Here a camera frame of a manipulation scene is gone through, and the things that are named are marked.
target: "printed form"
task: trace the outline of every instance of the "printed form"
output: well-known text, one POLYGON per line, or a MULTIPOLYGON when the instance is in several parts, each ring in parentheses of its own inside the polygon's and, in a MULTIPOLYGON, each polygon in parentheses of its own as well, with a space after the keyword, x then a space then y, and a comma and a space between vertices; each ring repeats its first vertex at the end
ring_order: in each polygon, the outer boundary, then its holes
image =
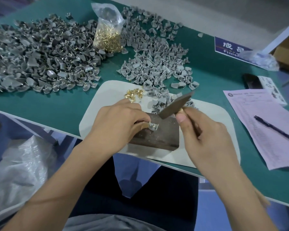
POLYGON ((289 139, 256 121, 259 116, 289 135, 289 112, 265 89, 224 91, 240 121, 250 133, 269 170, 289 167, 289 139))

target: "black pen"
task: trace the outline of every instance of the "black pen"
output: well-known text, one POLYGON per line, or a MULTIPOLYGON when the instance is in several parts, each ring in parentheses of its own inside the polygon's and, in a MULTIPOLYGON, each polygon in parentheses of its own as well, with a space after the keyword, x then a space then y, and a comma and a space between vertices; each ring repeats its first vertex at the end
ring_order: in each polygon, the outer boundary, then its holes
POLYGON ((288 134, 286 134, 286 133, 283 132, 282 130, 278 129, 278 128, 275 127, 274 125, 266 122, 266 121, 263 120, 261 117, 254 116, 254 118, 255 118, 258 122, 264 124, 265 126, 267 126, 267 127, 269 127, 269 128, 272 128, 273 130, 277 131, 278 133, 282 134, 282 135, 285 136, 287 139, 289 139, 289 135, 288 135, 288 134))

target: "green tabletop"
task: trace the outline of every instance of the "green tabletop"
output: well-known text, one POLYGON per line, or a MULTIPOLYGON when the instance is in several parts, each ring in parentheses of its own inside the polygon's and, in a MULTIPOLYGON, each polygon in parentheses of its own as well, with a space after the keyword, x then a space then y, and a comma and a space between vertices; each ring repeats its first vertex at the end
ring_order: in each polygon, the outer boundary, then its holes
MULTIPOLYGON (((123 5, 110 0, 93 0, 100 3, 112 3, 119 11, 123 5)), ((90 19, 97 19, 91 8, 92 0, 39 0, 22 10, 0 19, 0 24, 12 24, 14 19, 31 21, 31 19, 43 19, 51 13, 56 13, 62 18, 71 12, 74 19, 82 23, 90 19)), ((275 72, 268 72, 248 63, 227 57, 214 51, 214 38, 204 35, 197 37, 199 32, 187 27, 180 28, 175 42, 181 43, 184 48, 189 49, 189 67, 192 68, 194 81, 200 83, 196 89, 194 99, 219 105, 227 110, 233 119, 235 132, 241 152, 241 166, 248 178, 258 190, 265 196, 282 203, 289 204, 289 168, 269 171, 260 154, 258 153, 246 128, 240 122, 223 90, 244 89, 241 75, 252 73, 271 77, 275 84, 277 81, 275 72)), ((128 48, 129 54, 118 54, 113 58, 103 61, 100 75, 101 83, 107 80, 126 81, 116 70, 119 69, 124 60, 133 58, 135 52, 128 48)), ((174 79, 165 81, 170 85, 174 79)), ((188 92, 184 89, 170 88, 171 93, 188 92)), ((61 90, 58 93, 40 94, 32 90, 24 93, 3 93, 0 95, 0 112, 27 119, 52 129, 66 132, 70 135, 79 136, 79 123, 90 104, 95 89, 83 92, 81 87, 72 90, 61 90)), ((191 167, 185 167, 166 163, 169 166, 190 173, 200 175, 200 172, 191 167)))

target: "forearm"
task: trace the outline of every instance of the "forearm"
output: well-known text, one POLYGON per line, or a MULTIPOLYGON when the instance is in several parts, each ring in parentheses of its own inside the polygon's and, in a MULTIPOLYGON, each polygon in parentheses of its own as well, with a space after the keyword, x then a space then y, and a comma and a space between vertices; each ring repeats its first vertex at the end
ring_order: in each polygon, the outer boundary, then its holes
POLYGON ((230 179, 216 183, 215 189, 225 205, 234 231, 277 230, 242 170, 230 179))
POLYGON ((61 231, 84 187, 108 158, 79 144, 3 231, 61 231))

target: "sign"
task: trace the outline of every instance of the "sign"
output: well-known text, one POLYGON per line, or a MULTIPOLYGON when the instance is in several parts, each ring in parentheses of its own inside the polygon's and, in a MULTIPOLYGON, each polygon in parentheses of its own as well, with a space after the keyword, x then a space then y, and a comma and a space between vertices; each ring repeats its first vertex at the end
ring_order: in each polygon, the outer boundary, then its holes
POLYGON ((214 42, 215 42, 215 51, 217 53, 224 54, 224 55, 226 55, 228 57, 232 57, 232 58, 238 59, 240 61, 253 64, 253 63, 251 63, 251 62, 249 62, 249 61, 247 61, 247 60, 245 60, 243 58, 240 58, 238 56, 238 54, 240 52, 242 52, 242 51, 250 51, 252 49, 250 49, 248 47, 244 47, 242 45, 238 45, 236 43, 233 43, 233 42, 230 42, 230 41, 227 41, 227 40, 224 40, 222 38, 218 38, 218 37, 214 37, 214 42))

